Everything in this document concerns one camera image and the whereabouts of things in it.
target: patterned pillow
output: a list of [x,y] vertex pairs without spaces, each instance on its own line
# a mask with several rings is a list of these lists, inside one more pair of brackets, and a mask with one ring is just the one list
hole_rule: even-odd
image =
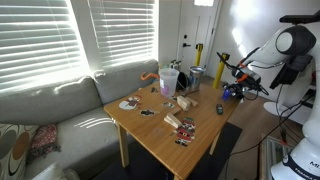
[[22,179],[38,126],[0,124],[0,179]]
[[55,124],[41,126],[33,138],[27,164],[30,164],[34,159],[40,156],[45,157],[49,152],[60,151],[57,140],[58,131]]

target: white wall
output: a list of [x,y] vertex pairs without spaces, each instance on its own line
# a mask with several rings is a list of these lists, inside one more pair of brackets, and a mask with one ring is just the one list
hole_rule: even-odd
[[159,64],[176,59],[181,0],[159,0]]
[[[218,28],[213,42],[213,50],[207,67],[207,75],[215,77],[219,59],[216,52],[230,54],[230,64],[237,64],[244,56],[239,48],[249,53],[263,46],[284,24],[279,18],[284,15],[312,15],[320,9],[319,0],[223,0]],[[232,31],[240,35],[236,43]],[[262,85],[270,93],[269,99],[276,100],[279,87],[269,89],[269,85],[281,68],[268,70],[253,69],[262,77]],[[233,83],[235,78],[230,70],[224,69],[222,81]]]

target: cup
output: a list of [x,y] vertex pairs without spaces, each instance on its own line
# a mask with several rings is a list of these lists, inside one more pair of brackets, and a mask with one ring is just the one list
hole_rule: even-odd
[[179,71],[176,69],[160,69],[160,91],[165,97],[172,97],[176,91]]

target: sofa cushion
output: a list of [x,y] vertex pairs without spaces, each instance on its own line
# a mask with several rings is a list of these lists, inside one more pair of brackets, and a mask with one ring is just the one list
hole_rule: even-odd
[[0,179],[23,179],[27,151],[37,128],[0,124]]
[[117,127],[103,107],[57,126],[61,152],[51,152],[46,158],[35,159],[26,167],[27,177],[34,177],[53,162],[58,162],[63,169],[70,168],[81,174],[119,150]]
[[27,164],[40,156],[46,156],[52,151],[60,151],[58,141],[58,130],[56,124],[48,124],[39,127],[29,150]]
[[121,66],[121,69],[110,67],[95,72],[94,79],[102,103],[110,103],[151,84],[154,79],[145,81],[140,79],[143,72],[158,73],[158,62],[150,60],[131,63]]
[[61,122],[101,106],[91,77],[1,95],[0,123],[45,125]]

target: table leg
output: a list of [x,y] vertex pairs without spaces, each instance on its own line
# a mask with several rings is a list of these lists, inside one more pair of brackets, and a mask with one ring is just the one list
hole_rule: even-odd
[[219,136],[220,136],[220,132],[217,134],[217,136],[214,138],[214,140],[213,140],[213,142],[212,142],[212,145],[211,145],[211,148],[210,148],[210,152],[209,152],[210,155],[213,154],[213,151],[214,151],[214,149],[216,148],[216,145],[217,145]]
[[127,131],[123,129],[123,127],[120,124],[117,124],[117,125],[118,125],[118,136],[119,136],[122,167],[126,167],[129,165]]

